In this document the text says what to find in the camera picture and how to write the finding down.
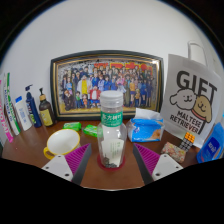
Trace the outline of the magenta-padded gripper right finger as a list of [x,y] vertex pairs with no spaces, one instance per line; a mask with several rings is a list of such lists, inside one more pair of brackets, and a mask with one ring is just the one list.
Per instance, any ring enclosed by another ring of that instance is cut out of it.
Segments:
[[182,169],[168,154],[159,155],[137,143],[133,144],[133,154],[145,185]]

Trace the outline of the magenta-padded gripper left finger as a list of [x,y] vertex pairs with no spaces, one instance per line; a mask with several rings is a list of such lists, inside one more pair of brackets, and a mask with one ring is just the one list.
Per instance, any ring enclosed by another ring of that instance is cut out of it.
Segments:
[[91,145],[81,146],[67,155],[57,155],[42,167],[58,177],[80,185],[91,156]]

